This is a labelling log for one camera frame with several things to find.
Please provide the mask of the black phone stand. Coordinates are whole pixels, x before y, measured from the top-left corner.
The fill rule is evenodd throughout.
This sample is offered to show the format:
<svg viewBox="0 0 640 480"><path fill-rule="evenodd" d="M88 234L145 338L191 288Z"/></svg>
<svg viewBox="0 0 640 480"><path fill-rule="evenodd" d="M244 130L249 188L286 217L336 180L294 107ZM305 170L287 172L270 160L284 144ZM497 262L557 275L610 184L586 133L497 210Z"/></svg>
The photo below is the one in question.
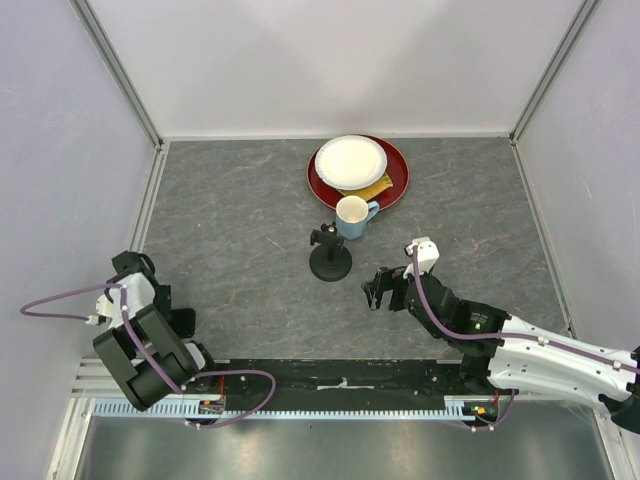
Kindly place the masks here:
<svg viewBox="0 0 640 480"><path fill-rule="evenodd" d="M352 256L344 246L345 238L338 233L335 222L323 223L310 234L310 245L314 248L309 257L313 275L324 282L337 282L351 271Z"/></svg>

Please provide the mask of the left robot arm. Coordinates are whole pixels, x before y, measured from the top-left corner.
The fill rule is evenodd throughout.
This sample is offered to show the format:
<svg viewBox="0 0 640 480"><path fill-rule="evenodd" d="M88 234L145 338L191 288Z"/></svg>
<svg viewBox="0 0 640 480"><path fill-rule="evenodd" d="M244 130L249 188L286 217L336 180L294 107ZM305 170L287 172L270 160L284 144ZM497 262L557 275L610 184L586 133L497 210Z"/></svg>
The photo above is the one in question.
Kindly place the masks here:
<svg viewBox="0 0 640 480"><path fill-rule="evenodd" d="M367 410L380 391L374 366L356 361L215 360L194 340L196 312L172 305L148 255L125 250L96 302L107 330L93 347L121 392L146 413L171 394L216 395L201 401L205 423L256 415Z"/></svg>

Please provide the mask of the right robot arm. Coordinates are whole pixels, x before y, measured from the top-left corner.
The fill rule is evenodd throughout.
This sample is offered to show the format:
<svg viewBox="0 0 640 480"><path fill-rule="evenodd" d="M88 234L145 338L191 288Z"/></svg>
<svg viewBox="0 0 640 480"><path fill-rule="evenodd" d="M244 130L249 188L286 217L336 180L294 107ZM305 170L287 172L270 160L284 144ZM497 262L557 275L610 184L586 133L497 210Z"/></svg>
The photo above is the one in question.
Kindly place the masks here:
<svg viewBox="0 0 640 480"><path fill-rule="evenodd" d="M576 402L639 430L639 352L592 345L547 331L488 304L457 297L433 274L377 270L362 285L367 304L405 310L429 334L463 355L458 381L467 392L535 393Z"/></svg>

